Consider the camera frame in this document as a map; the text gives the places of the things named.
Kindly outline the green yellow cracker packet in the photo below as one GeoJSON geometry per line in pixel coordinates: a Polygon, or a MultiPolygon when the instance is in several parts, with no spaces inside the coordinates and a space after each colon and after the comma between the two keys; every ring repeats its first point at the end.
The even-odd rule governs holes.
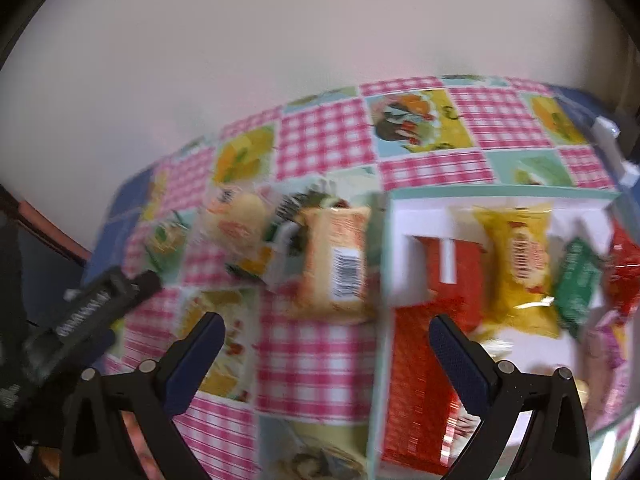
{"type": "Polygon", "coordinates": [[[299,264],[307,243],[307,228],[302,210],[308,206],[309,191],[281,195],[262,228],[257,247],[248,256],[233,257],[226,263],[227,272],[239,280],[262,282],[276,289],[295,272],[288,268],[299,264]]]}

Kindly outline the blue plaid cloth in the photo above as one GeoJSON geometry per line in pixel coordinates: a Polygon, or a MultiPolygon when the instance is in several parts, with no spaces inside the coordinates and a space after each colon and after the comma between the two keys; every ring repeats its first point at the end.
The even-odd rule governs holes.
{"type": "Polygon", "coordinates": [[[116,191],[99,228],[92,255],[85,265],[82,284],[88,284],[111,266],[122,266],[127,240],[148,201],[154,167],[145,168],[116,191]]]}

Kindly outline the white object at edge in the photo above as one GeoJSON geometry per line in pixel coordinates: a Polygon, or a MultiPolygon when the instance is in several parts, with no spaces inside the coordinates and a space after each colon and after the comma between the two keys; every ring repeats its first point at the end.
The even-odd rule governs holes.
{"type": "Polygon", "coordinates": [[[598,116],[591,126],[591,133],[615,179],[631,190],[639,182],[640,171],[639,166],[627,160],[620,150],[617,142],[620,128],[612,120],[598,116]]]}

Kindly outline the red glossy snack packet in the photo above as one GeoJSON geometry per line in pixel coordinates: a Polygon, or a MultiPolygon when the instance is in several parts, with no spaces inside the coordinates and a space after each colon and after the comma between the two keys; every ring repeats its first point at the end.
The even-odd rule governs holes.
{"type": "Polygon", "coordinates": [[[622,318],[630,318],[639,307],[639,245],[617,220],[604,268],[604,292],[608,304],[622,318]]]}

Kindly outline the white tray teal rim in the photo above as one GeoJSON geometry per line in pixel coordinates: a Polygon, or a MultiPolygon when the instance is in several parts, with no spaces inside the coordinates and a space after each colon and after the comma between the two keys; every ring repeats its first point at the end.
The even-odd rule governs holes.
{"type": "MultiPolygon", "coordinates": [[[[551,204],[551,252],[560,254],[560,240],[574,235],[586,236],[597,252],[605,252],[611,239],[612,214],[639,241],[639,205],[629,191],[607,191],[595,188],[547,188],[524,184],[459,184],[398,188],[387,194],[386,216],[381,257],[382,307],[378,314],[378,346],[373,396],[371,403],[367,456],[372,479],[439,479],[429,474],[382,461],[384,418],[387,408],[394,309],[427,300],[425,257],[416,236],[458,238],[489,247],[489,238],[473,218],[472,208],[533,207],[551,204]]],[[[506,328],[502,331],[515,344],[509,358],[520,370],[535,366],[565,364],[576,372],[578,347],[568,335],[560,339],[527,335],[506,328]]],[[[602,445],[608,445],[608,434],[617,432],[617,448],[623,446],[623,430],[629,429],[631,415],[639,405],[639,372],[631,373],[631,383],[620,417],[610,426],[595,432],[591,439],[591,456],[595,460],[592,478],[604,479],[596,471],[602,445]]]]}

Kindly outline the pink snack packet in tray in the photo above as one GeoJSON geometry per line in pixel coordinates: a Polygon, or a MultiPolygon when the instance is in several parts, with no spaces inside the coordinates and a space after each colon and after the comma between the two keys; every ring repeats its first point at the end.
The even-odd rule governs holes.
{"type": "Polygon", "coordinates": [[[586,333],[585,378],[589,396],[585,420],[590,432],[612,424],[623,409],[630,381],[626,326],[608,311],[586,333]]]}

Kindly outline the checkered pink picture tablecloth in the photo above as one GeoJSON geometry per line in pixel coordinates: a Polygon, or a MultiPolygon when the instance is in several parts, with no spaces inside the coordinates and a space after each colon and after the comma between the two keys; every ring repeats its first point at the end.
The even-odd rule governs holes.
{"type": "MultiPolygon", "coordinates": [[[[203,314],[219,314],[226,338],[188,409],[174,423],[207,479],[372,479],[367,456],[387,194],[398,188],[524,184],[620,191],[591,141],[545,84],[496,77],[419,77],[307,96],[234,122],[153,165],[148,201],[127,240],[128,276],[145,270],[143,244],[172,210],[191,223],[177,279],[116,326],[104,370],[132,372],[159,360],[203,314]],[[367,286],[372,318],[352,325],[294,320],[288,310],[299,264],[273,290],[239,280],[198,227],[206,193],[222,184],[309,191],[307,208],[367,206],[367,286]]],[[[489,322],[491,244],[484,248],[485,300],[470,332],[510,358],[515,344],[489,322]]],[[[597,286],[575,339],[608,311],[597,286]]],[[[535,366],[553,370],[565,364],[535,366]]]]}

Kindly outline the orange-red patterned snack packet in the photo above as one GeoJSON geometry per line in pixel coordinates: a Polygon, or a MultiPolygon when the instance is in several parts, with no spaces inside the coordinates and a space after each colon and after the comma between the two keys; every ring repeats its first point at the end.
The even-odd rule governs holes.
{"type": "Polygon", "coordinates": [[[428,326],[438,314],[453,320],[465,316],[463,300],[435,299],[394,310],[382,443],[382,460],[430,474],[449,469],[452,418],[459,407],[428,339],[428,326]]]}

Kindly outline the round steamed cake packet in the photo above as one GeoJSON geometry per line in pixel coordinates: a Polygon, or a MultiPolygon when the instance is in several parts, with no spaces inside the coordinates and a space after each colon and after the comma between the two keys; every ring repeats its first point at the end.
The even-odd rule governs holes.
{"type": "Polygon", "coordinates": [[[228,264],[255,258],[278,197],[267,183],[214,186],[206,193],[198,214],[204,240],[219,249],[228,264]]]}

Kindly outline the green edged cookie packet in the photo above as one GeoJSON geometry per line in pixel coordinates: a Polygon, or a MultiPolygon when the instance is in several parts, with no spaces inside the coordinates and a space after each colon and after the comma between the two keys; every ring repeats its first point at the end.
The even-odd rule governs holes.
{"type": "Polygon", "coordinates": [[[172,210],[154,224],[145,239],[145,265],[165,284],[177,279],[190,231],[191,223],[186,215],[172,210]]]}

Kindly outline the red white snack bar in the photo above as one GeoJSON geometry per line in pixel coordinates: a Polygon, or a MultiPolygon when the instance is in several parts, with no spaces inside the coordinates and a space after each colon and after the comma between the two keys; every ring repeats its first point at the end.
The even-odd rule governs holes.
{"type": "Polygon", "coordinates": [[[418,241],[424,251],[428,296],[448,301],[449,315],[465,333],[476,330],[485,300],[483,246],[453,238],[419,236],[418,241]]]}

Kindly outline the green snack packet in tray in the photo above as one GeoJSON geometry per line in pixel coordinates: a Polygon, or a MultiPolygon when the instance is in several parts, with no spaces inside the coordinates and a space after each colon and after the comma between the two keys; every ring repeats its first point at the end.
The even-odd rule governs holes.
{"type": "Polygon", "coordinates": [[[602,275],[602,260],[581,237],[564,247],[553,287],[559,323],[575,339],[589,318],[590,304],[602,275]]]}

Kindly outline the yellow transparent snack packet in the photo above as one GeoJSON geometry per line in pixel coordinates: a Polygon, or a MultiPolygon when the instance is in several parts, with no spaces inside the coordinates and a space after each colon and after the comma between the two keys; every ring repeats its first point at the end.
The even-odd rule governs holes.
{"type": "Polygon", "coordinates": [[[561,329],[551,295],[551,206],[476,207],[473,214],[491,244],[489,322],[559,338],[561,329]]]}

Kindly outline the beige barcode snack packet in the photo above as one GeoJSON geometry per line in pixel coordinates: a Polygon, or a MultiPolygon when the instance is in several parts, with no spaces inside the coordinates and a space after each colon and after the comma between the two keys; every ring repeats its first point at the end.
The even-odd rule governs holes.
{"type": "Polygon", "coordinates": [[[370,321],[366,237],[371,211],[307,208],[302,276],[288,316],[343,325],[370,321]]]}

